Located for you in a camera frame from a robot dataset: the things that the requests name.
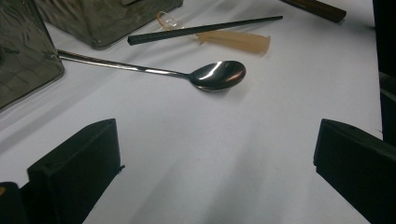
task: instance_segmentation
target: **table surface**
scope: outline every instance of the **table surface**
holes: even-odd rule
[[[92,57],[180,72],[235,60],[246,78],[204,92],[184,79],[64,61],[64,76],[0,113],[1,181],[71,135],[116,119],[121,163],[85,223],[367,223],[316,174],[322,119],[382,138],[372,1],[326,0],[334,23],[281,1],[185,0],[172,15],[189,26],[260,17],[230,28],[270,35],[265,55],[178,37],[95,50],[51,25],[54,45]],[[156,22],[134,32],[161,31]]]

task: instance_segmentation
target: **beige handle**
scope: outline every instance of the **beige handle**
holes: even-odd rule
[[[212,42],[252,53],[265,54],[270,46],[271,36],[230,31],[210,31],[198,34],[198,40],[201,43]]]

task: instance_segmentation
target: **gray translucent container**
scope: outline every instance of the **gray translucent container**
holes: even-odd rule
[[[112,43],[183,0],[35,0],[43,20],[95,49]]]
[[[0,110],[62,76],[33,0],[0,0]]]

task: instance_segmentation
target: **white surface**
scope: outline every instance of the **white surface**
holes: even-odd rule
[[[60,80],[0,113],[0,180],[86,125],[115,118],[126,168],[85,223],[367,223],[322,177],[313,155],[321,119],[381,134],[372,1],[326,0],[336,24],[276,0],[185,0],[190,26],[283,15],[229,30],[270,35],[263,57],[178,37],[94,50],[48,25],[58,49],[191,72],[236,60],[247,77],[202,92],[174,77],[64,61]],[[151,23],[134,34],[158,32]]]

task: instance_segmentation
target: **spoon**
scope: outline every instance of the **spoon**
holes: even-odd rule
[[[184,29],[187,27],[178,19],[163,11],[157,13],[157,21],[165,31]],[[196,34],[196,36],[201,44],[204,42],[212,42],[234,49],[241,49],[251,53],[261,54],[265,54],[268,51],[271,42],[271,36],[231,31],[209,31]]]
[[[231,88],[244,79],[246,68],[243,64],[236,61],[224,61],[211,63],[201,67],[190,74],[167,71],[157,68],[149,68],[127,63],[116,63],[96,58],[91,58],[75,53],[58,49],[61,59],[78,62],[89,63],[94,65],[113,67],[136,72],[151,73],[157,75],[165,75],[170,77],[181,77],[190,81],[190,83],[202,91],[221,91]]]

